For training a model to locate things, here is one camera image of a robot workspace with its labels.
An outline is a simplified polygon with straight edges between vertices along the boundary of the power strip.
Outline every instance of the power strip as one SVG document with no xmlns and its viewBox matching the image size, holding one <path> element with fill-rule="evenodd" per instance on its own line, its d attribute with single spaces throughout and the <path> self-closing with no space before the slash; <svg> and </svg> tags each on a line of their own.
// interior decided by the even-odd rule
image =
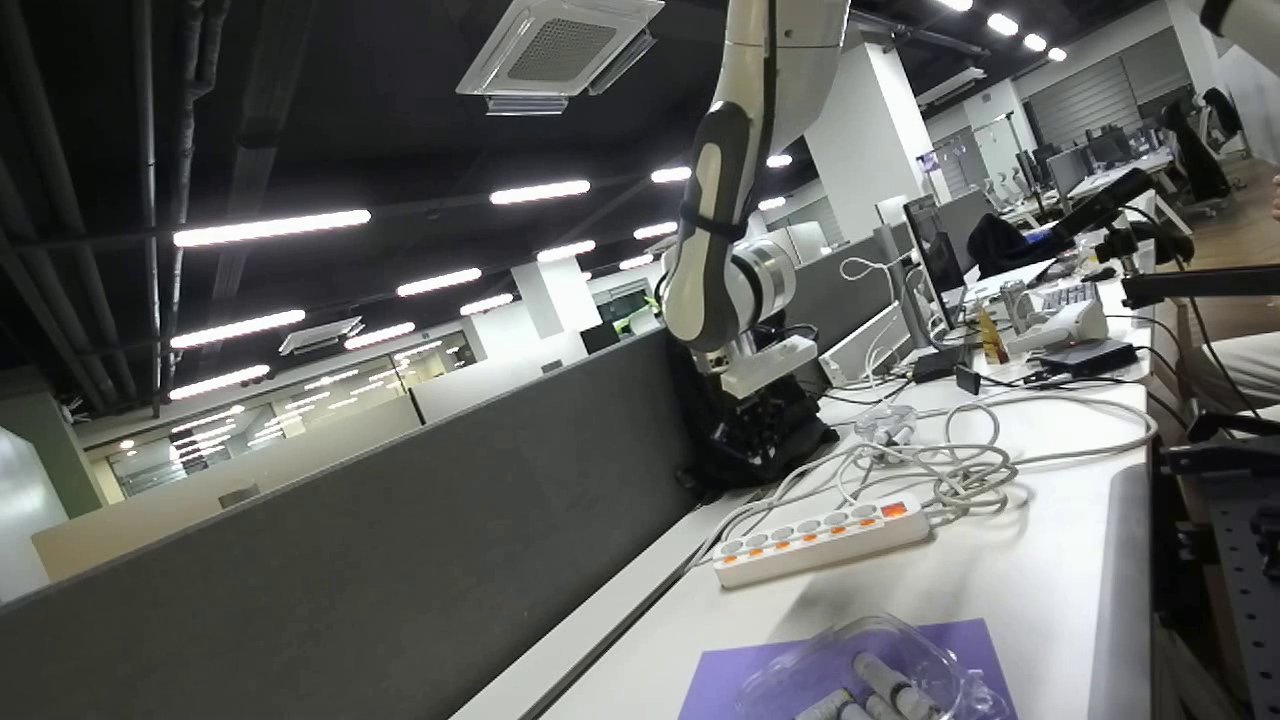
<svg viewBox="0 0 1280 720">
<path fill-rule="evenodd" d="M 719 593 L 928 544 L 932 522 L 916 501 L 878 501 L 791 527 L 731 534 L 715 549 Z"/>
</svg>

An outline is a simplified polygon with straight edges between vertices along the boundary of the ceiling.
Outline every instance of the ceiling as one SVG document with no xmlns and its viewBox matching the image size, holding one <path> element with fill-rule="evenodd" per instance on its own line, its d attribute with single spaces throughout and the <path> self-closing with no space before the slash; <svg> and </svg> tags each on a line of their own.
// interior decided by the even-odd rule
<svg viewBox="0 0 1280 720">
<path fill-rule="evenodd" d="M 1069 45 L 1135 3 L 1020 0 L 1000 8 Z M 307 308 L 314 320 L 361 312 L 367 325 L 429 329 L 458 320 L 464 298 L 504 290 L 511 282 L 504 269 L 529 265 L 537 246 L 582 236 L 600 243 L 585 269 L 611 271 L 618 258 L 639 253 L 634 226 L 669 221 L 681 205 L 681 187 L 654 187 L 649 172 L 689 150 L 715 84 L 724 26 L 724 0 L 669 0 L 654 25 L 657 47 L 608 94 L 574 100 L 562 120 L 490 120 L 485 100 L 454 88 L 508 0 L 228 0 L 216 80 L 195 100 L 194 183 L 179 193 L 184 8 L 189 0 L 157 3 L 150 30 L 157 223 L 314 208 L 376 208 L 376 223 L 252 253 L 189 253 L 176 333 L 271 308 Z M 925 45 L 928 30 L 985 47 L 980 64 L 994 76 L 1036 64 L 1012 41 L 985 30 L 985 13 L 949 16 L 932 0 L 855 0 L 855 8 L 895 25 L 890 35 L 916 91 L 977 64 L 970 51 Z M 0 243 L 16 246 L 5 253 L 0 365 L 39 365 L 65 398 L 85 397 L 98 412 L 142 409 L 153 398 L 157 333 L 135 16 L 119 3 L 21 0 L 5 3 L 0 30 Z M 56 129 L 45 139 L 37 131 L 39 94 Z M 813 179 L 806 146 L 791 150 L 795 162 L 770 172 L 761 196 Z M 585 201 L 540 208 L 490 205 L 500 183 L 550 177 L 589 177 L 595 187 Z M 471 265 L 490 271 L 482 282 L 396 298 L 403 281 Z M 280 337 L 260 337 L 194 353 L 176 365 L 171 384 L 266 359 L 275 342 Z"/>
</svg>

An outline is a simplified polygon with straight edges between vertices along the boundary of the laboratory room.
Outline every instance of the laboratory room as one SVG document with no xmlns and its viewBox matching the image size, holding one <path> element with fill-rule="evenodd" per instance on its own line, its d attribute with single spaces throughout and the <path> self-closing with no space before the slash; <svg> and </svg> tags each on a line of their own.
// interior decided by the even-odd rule
<svg viewBox="0 0 1280 720">
<path fill-rule="evenodd" d="M 1280 720 L 1280 0 L 0 0 L 0 716 Z"/>
</svg>

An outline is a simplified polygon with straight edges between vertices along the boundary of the purple paper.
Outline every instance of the purple paper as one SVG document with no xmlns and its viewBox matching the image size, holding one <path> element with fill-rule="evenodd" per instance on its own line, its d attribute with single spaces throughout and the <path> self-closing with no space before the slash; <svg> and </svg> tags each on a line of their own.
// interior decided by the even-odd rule
<svg viewBox="0 0 1280 720">
<path fill-rule="evenodd" d="M 866 699 L 852 660 L 878 650 L 890 669 L 916 678 L 936 699 L 958 699 L 953 720 L 1015 720 L 1012 697 L 985 618 L 912 627 L 936 650 L 953 650 L 964 678 L 936 664 L 916 640 L 892 627 L 840 633 L 795 644 L 704 650 L 686 697 L 681 720 L 791 720 L 809 703 L 846 687 Z"/>
</svg>

